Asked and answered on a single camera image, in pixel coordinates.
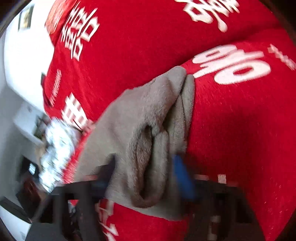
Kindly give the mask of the grey knit sweater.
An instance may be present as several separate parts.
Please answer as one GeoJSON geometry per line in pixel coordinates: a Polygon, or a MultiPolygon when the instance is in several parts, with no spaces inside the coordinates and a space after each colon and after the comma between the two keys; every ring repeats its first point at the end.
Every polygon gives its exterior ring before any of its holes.
{"type": "Polygon", "coordinates": [[[173,156],[186,152],[194,96],[194,77],[181,66],[125,90],[87,138],[74,181],[95,174],[114,155],[107,199],[149,216],[180,220],[173,156]]]}

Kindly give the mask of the white floral quilt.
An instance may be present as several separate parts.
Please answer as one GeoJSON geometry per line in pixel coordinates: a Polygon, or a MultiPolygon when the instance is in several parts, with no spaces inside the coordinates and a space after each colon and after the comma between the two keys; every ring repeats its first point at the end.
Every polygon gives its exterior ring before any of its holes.
{"type": "Polygon", "coordinates": [[[45,129],[46,147],[41,156],[42,169],[39,180],[46,192],[50,193],[62,182],[66,168],[81,138],[81,132],[63,120],[53,118],[45,129]]]}

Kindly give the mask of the red wedding bed cover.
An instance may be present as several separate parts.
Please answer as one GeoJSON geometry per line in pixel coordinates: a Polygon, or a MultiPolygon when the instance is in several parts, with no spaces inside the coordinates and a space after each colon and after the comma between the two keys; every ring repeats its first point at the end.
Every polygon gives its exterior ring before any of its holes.
{"type": "Polygon", "coordinates": [[[186,163],[246,194],[266,240],[295,211],[295,45],[281,26],[182,63],[195,75],[186,163]]]}

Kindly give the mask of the red wedding pillow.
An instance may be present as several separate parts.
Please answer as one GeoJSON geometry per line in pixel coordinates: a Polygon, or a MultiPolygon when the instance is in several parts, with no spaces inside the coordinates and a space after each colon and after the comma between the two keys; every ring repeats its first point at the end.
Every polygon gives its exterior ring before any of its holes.
{"type": "Polygon", "coordinates": [[[45,25],[45,112],[81,130],[125,89],[280,22],[260,1],[56,1],[45,25]]]}

